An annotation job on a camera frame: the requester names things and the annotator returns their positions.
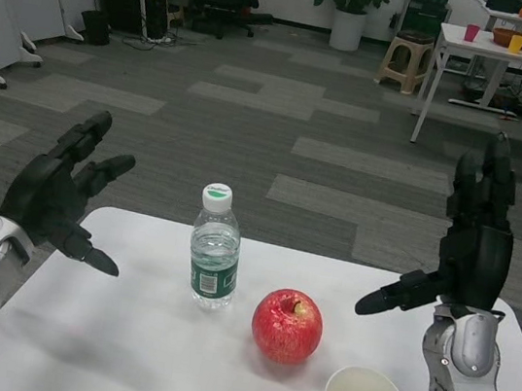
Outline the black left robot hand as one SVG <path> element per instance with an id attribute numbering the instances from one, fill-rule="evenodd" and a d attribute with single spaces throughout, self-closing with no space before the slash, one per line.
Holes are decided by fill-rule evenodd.
<path id="1" fill-rule="evenodd" d="M 117 264 L 91 244 L 90 232 L 79 222 L 89 199 L 130 171 L 135 157 L 89 161 L 77 173 L 73 171 L 95 151 L 112 119 L 104 111 L 75 124 L 57 139 L 55 147 L 32 159 L 7 190 L 0 216 L 19 225 L 33 245 L 48 242 L 69 259 L 116 277 L 120 270 Z"/>

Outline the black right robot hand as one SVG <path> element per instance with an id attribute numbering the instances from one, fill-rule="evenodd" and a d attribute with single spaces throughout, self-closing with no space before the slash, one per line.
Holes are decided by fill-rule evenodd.
<path id="1" fill-rule="evenodd" d="M 454 190 L 446 202 L 452 223 L 439 242 L 437 270 L 402 274 L 398 282 L 360 298 L 356 313 L 406 311 L 438 298 L 492 309 L 505 285 L 514 240 L 507 214 L 515 204 L 516 176 L 509 155 L 509 139 L 499 132 L 486 147 L 481 173 L 470 153 L 459 158 Z"/>

